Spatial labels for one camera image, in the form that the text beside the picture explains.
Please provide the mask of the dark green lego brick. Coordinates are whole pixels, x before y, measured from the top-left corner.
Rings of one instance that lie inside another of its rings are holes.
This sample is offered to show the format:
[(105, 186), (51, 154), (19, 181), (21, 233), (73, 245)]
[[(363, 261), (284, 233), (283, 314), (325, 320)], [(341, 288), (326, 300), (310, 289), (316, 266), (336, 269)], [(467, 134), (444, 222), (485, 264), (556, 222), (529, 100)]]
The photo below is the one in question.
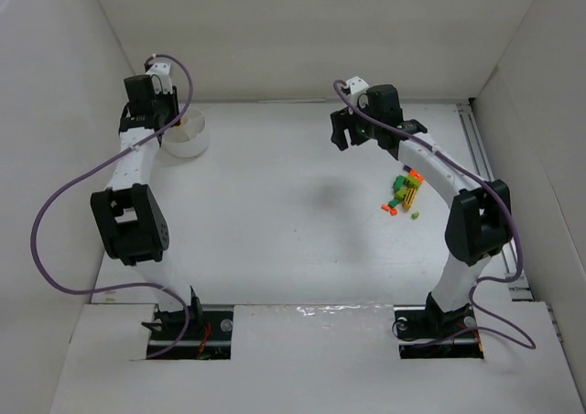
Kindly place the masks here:
[(401, 190), (405, 186), (406, 180), (407, 178), (403, 175), (397, 176), (393, 183), (393, 191), (398, 192)]

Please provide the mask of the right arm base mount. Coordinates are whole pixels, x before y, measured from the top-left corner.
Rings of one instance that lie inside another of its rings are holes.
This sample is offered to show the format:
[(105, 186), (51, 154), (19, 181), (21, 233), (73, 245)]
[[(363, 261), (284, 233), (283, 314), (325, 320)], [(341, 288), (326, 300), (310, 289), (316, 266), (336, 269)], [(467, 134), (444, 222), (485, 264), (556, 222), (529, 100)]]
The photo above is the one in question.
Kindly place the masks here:
[(475, 325), (470, 306), (444, 320), (422, 306), (395, 307), (394, 314), (392, 332), (401, 359), (484, 359), (477, 331), (448, 339)]

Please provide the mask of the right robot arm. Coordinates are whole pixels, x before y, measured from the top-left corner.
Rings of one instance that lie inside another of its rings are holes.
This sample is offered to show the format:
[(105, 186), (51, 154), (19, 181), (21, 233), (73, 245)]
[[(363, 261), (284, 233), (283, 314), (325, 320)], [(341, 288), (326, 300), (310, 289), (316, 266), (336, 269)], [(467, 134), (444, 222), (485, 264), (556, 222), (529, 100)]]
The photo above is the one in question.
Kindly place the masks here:
[(450, 209), (444, 232), (448, 259), (421, 310), (396, 313), (396, 334), (406, 342), (464, 335), (473, 316), (472, 296), (483, 270), (517, 237), (510, 190), (483, 180), (454, 161), (418, 120), (404, 117), (397, 88), (371, 86), (359, 77), (333, 84), (345, 106), (331, 113), (331, 142), (339, 149), (373, 140), (398, 162), (417, 171)]

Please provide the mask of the small orange lego pieces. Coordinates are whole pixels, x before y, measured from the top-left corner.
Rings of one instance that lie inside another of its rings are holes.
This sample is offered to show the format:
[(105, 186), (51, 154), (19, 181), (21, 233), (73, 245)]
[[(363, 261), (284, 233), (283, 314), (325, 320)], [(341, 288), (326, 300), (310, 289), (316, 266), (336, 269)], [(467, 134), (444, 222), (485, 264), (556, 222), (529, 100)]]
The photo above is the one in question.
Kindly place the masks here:
[(390, 205), (388, 205), (388, 204), (382, 204), (382, 205), (381, 205), (381, 209), (382, 209), (383, 211), (385, 211), (385, 212), (388, 212), (388, 213), (390, 213), (392, 216), (396, 216), (396, 215), (398, 214), (398, 211), (397, 211), (397, 209), (396, 209), (396, 208), (394, 208), (394, 207), (391, 207), (391, 206), (390, 206)]

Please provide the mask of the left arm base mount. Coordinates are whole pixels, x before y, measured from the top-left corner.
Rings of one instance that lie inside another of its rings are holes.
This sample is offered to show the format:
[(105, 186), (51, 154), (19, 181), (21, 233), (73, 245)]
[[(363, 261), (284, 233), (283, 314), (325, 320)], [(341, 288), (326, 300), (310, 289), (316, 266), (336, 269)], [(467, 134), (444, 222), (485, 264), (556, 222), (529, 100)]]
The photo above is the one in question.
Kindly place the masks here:
[(232, 350), (233, 310), (233, 306), (203, 306), (172, 348), (170, 346), (184, 327), (184, 314), (182, 311), (175, 311), (165, 316), (163, 312), (156, 310), (152, 321), (142, 322), (150, 331), (146, 358), (229, 360)]

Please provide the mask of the lime green lego brick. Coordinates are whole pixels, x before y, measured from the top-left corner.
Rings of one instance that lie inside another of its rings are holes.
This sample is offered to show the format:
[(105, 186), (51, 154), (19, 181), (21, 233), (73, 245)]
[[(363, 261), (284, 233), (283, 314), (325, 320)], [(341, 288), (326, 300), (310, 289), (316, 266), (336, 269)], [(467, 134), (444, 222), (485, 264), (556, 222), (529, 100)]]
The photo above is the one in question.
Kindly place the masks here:
[(418, 189), (420, 186), (420, 181), (412, 176), (405, 177), (405, 185), (410, 188)]

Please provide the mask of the metal rail right side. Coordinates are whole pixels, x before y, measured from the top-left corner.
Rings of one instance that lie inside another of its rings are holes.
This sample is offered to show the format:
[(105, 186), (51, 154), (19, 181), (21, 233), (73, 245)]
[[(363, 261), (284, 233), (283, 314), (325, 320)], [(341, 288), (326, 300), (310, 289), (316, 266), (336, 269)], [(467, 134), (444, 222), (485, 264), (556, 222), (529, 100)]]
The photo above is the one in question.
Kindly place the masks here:
[[(487, 191), (487, 204), (491, 204), (491, 209), (497, 211), (497, 214), (503, 219), (503, 224), (507, 226), (507, 218), (511, 213), (504, 213), (503, 206), (505, 206), (506, 200), (497, 200), (501, 183), (493, 181), (493, 172), (473, 115), (472, 105), (468, 101), (457, 103), (457, 111), (471, 152), (475, 173), (483, 180), (483, 188), (490, 187)], [(510, 241), (501, 247), (499, 255), (493, 256), (493, 259), (498, 259), (503, 264), (505, 284), (511, 294), (512, 301), (534, 301), (526, 276), (517, 267), (514, 237), (511, 237)]]

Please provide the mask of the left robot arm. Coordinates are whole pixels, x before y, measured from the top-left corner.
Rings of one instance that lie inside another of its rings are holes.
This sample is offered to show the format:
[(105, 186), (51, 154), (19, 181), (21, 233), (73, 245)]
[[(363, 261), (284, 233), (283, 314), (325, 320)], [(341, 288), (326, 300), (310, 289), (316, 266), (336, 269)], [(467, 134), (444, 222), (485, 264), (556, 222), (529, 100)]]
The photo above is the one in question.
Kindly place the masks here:
[(120, 151), (106, 188), (91, 195), (91, 209), (106, 254), (161, 287), (155, 319), (181, 324), (199, 316), (190, 286), (170, 278), (160, 263), (170, 233), (149, 182), (162, 146), (158, 130), (179, 120), (177, 88), (165, 72), (147, 71), (124, 79), (127, 103), (118, 129)]

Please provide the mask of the yellow lego block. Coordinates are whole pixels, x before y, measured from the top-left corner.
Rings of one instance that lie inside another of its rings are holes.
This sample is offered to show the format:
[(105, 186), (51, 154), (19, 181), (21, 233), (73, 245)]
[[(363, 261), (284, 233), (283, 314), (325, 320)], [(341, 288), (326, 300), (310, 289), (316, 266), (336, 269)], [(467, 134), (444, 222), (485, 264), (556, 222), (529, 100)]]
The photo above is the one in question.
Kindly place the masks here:
[(405, 211), (409, 211), (417, 196), (418, 190), (414, 187), (408, 188), (402, 201), (402, 207)]

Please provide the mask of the orange round lego piece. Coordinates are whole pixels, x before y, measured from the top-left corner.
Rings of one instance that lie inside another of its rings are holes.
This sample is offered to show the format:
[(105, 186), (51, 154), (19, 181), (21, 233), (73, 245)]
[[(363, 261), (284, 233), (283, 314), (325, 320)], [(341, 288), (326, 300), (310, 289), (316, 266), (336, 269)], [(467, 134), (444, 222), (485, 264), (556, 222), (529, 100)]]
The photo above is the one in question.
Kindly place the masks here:
[(423, 177), (417, 171), (415, 171), (414, 169), (410, 170), (409, 175), (411, 177), (413, 177), (414, 179), (418, 180), (419, 182), (423, 182), (424, 181)]

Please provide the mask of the white divided round container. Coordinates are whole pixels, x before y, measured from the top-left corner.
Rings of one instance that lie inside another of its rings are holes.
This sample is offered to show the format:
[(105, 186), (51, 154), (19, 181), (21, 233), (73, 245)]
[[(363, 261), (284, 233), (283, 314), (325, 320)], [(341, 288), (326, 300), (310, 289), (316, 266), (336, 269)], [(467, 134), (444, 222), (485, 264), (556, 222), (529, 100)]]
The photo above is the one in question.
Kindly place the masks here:
[(162, 147), (175, 158), (196, 158), (210, 144), (210, 131), (200, 110), (190, 107), (179, 123), (163, 136)]

